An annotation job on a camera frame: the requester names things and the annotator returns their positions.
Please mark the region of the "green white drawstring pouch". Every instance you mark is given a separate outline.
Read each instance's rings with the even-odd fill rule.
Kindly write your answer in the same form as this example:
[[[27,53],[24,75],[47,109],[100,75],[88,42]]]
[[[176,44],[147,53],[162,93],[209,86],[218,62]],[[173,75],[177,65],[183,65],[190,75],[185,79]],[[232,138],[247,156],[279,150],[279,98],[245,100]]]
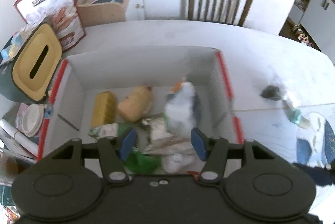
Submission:
[[[92,139],[98,140],[104,137],[118,137],[125,130],[131,128],[133,124],[128,122],[112,123],[97,126],[89,130],[88,136]]]

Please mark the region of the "white fluffy item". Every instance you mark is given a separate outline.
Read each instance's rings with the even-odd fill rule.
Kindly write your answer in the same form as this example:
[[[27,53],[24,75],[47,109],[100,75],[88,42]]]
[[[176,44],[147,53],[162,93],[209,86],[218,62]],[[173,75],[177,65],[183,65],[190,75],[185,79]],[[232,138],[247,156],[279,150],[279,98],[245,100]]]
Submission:
[[[194,155],[184,155],[176,153],[163,157],[163,169],[168,174],[180,173],[184,168],[191,165],[194,161]]]

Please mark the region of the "silver foil bag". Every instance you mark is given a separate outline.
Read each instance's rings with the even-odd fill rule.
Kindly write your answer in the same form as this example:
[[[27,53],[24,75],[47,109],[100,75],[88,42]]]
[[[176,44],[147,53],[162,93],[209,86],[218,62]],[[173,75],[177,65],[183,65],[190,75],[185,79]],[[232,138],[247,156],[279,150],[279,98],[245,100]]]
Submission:
[[[148,145],[143,151],[145,154],[167,156],[194,153],[190,139],[168,132],[164,118],[147,118],[143,124],[149,127]]]

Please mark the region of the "clear bag with blue card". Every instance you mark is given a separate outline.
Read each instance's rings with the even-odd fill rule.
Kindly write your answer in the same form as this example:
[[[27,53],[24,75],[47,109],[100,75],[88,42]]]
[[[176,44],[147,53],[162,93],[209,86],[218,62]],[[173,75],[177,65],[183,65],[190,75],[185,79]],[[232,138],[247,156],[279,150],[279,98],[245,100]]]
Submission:
[[[193,128],[198,128],[202,119],[202,106],[192,82],[182,78],[167,95],[164,117],[169,133],[190,139]]]

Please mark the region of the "yellow rectangular box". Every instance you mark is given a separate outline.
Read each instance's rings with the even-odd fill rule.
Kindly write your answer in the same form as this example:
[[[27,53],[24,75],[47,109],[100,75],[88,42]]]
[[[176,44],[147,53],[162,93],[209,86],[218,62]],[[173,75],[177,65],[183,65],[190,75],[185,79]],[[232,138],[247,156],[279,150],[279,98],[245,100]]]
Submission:
[[[117,98],[114,93],[105,91],[95,97],[91,128],[112,124],[116,118]]]

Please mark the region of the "yellow plush toy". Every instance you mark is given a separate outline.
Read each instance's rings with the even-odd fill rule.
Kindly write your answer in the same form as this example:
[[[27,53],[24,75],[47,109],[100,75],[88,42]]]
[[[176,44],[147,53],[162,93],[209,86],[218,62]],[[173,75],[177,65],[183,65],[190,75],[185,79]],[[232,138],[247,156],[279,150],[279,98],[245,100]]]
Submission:
[[[151,109],[153,93],[151,86],[137,86],[118,106],[118,114],[127,122],[141,120]]]

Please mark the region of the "teal round sharpener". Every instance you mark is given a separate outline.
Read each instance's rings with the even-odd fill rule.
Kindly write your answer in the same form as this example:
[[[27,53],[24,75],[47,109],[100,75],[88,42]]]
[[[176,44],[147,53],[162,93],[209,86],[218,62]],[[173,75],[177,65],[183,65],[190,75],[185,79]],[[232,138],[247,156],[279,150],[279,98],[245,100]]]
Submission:
[[[285,114],[288,120],[296,125],[300,124],[303,119],[301,110],[297,108],[285,108]]]

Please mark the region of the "black items small bag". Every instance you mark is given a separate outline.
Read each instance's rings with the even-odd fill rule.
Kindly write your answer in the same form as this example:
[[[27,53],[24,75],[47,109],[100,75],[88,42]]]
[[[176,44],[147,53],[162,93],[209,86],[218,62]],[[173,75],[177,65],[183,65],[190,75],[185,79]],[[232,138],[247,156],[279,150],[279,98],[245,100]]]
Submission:
[[[282,89],[275,85],[268,85],[266,88],[262,90],[260,96],[265,99],[269,99],[272,101],[279,101],[283,99]]]

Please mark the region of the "blue placemat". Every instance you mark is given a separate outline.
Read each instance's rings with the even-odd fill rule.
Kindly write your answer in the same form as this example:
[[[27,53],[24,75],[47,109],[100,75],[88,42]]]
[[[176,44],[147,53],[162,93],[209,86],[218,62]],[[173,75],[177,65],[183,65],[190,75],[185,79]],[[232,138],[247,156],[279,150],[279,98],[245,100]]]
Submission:
[[[311,122],[308,130],[298,128],[297,162],[310,167],[325,167],[334,160],[334,131],[328,120],[318,112],[304,116]]]

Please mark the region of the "olive green tube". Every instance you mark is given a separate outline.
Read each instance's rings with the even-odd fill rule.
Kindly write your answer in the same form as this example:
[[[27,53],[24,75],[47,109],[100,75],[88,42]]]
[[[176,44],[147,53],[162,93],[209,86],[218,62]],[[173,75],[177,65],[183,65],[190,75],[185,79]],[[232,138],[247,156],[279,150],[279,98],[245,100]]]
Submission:
[[[301,116],[300,120],[297,123],[297,126],[304,130],[308,130],[311,127],[311,122],[309,119]]]

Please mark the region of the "stack of white plates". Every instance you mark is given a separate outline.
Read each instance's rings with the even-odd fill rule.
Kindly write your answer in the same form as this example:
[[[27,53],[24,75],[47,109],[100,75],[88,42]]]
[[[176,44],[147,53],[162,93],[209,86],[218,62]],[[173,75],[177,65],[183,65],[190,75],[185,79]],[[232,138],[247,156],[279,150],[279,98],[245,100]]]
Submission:
[[[21,103],[15,119],[15,127],[27,137],[39,132],[44,120],[44,106],[41,104],[26,105]]]

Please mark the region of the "yellow green tissue box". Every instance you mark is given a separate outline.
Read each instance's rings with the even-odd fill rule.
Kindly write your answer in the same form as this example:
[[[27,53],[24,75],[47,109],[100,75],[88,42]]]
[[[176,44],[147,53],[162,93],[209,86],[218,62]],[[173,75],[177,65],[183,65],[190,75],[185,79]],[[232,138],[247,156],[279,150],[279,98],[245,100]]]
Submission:
[[[62,46],[52,28],[40,23],[17,55],[1,64],[1,95],[25,104],[45,101],[62,57]]]

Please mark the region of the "wooden side cabinet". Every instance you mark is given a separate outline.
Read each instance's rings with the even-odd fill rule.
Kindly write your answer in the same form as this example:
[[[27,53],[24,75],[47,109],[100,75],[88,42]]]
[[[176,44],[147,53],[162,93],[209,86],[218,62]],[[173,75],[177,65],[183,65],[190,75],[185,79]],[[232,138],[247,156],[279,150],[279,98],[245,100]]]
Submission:
[[[144,0],[85,0],[77,9],[84,27],[145,20]]]

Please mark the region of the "red white snack bag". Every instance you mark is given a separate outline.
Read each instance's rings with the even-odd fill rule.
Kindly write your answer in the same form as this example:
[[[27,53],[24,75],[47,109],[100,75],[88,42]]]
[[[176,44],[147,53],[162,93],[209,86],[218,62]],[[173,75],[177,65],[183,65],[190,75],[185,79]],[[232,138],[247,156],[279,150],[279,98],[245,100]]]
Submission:
[[[75,0],[17,0],[14,7],[26,24],[48,21],[64,52],[86,35]]]

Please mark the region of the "white wall cabinet unit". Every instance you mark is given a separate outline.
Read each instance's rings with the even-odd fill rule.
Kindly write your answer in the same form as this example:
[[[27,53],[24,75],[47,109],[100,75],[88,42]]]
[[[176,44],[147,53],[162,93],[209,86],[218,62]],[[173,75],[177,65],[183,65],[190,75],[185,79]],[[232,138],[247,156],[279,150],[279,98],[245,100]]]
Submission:
[[[334,0],[295,0],[279,35],[319,50],[334,62]]]

